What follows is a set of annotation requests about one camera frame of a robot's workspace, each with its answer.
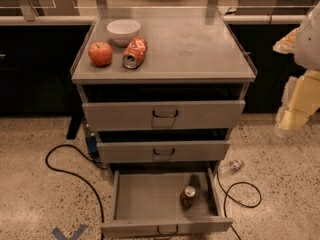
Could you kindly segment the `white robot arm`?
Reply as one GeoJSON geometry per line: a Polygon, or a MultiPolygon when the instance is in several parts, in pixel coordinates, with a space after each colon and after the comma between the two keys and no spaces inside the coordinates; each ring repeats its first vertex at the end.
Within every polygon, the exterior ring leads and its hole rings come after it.
{"type": "Polygon", "coordinates": [[[320,2],[300,26],[273,46],[275,52],[292,53],[305,73],[290,77],[282,95],[275,123],[277,136],[287,138],[298,132],[320,108],[320,2]]]}

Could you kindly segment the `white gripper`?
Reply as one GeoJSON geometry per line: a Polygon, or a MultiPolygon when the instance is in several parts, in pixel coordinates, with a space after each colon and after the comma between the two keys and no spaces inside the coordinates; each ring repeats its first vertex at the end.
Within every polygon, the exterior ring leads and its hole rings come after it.
{"type": "Polygon", "coordinates": [[[298,132],[320,109],[320,72],[307,70],[299,78],[290,77],[282,96],[275,133],[288,138],[298,132]]]}

